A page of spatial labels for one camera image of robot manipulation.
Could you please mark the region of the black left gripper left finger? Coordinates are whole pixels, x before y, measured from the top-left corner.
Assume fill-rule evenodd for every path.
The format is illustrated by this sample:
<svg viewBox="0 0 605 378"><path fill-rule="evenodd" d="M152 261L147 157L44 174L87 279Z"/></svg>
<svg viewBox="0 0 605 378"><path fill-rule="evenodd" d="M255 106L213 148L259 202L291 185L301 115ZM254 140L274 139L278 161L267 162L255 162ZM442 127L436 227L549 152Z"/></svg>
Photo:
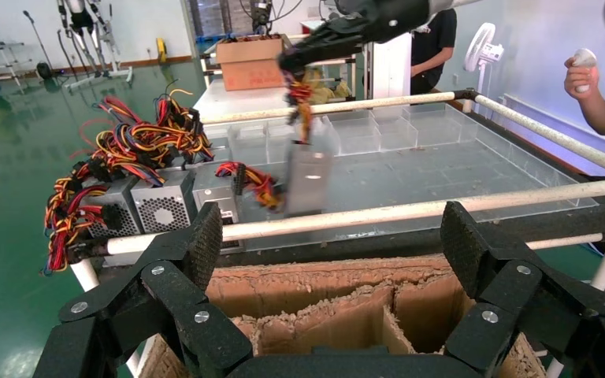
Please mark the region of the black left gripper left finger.
<svg viewBox="0 0 605 378"><path fill-rule="evenodd" d="M156 236L134 265L60 309L35 376L115 377L153 335L193 376L228 376L252 358L253 347L206 296L221 241L214 202L189 227Z"/></svg>

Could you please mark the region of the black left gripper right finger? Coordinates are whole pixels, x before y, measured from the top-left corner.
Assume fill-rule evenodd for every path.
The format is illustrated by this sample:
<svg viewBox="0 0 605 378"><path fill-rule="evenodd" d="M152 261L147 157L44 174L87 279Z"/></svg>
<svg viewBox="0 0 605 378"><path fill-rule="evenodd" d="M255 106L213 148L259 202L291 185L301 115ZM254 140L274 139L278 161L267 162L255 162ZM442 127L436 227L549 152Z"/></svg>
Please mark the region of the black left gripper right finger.
<svg viewBox="0 0 605 378"><path fill-rule="evenodd" d="M520 335L545 346L575 377L605 377L605 292L547 265L518 237L479 224L448 202L444 256L473 300L449 335L448 357L495 377Z"/></svg>

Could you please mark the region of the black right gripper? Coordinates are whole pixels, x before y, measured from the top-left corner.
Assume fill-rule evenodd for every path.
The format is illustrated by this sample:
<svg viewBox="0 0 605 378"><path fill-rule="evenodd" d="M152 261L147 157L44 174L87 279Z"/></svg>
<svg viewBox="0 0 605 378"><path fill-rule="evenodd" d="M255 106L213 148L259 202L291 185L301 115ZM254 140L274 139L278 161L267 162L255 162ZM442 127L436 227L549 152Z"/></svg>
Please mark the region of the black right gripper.
<svg viewBox="0 0 605 378"><path fill-rule="evenodd" d="M351 13L327 21L279 55L282 71L302 71L307 65L359 53L363 46L385 43L424 24L430 1L353 1Z"/></svg>

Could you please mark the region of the bystander bare hand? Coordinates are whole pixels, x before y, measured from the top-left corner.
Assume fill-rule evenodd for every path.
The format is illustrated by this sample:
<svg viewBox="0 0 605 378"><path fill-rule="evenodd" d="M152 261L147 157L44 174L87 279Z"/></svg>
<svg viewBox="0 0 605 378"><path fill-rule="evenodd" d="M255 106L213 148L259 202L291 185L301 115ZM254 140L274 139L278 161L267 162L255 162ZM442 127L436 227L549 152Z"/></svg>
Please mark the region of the bystander bare hand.
<svg viewBox="0 0 605 378"><path fill-rule="evenodd" d="M578 101L588 100L598 95L599 70L597 67L585 67L574 64L575 59L566 60L567 68L564 79L566 92Z"/></svg>

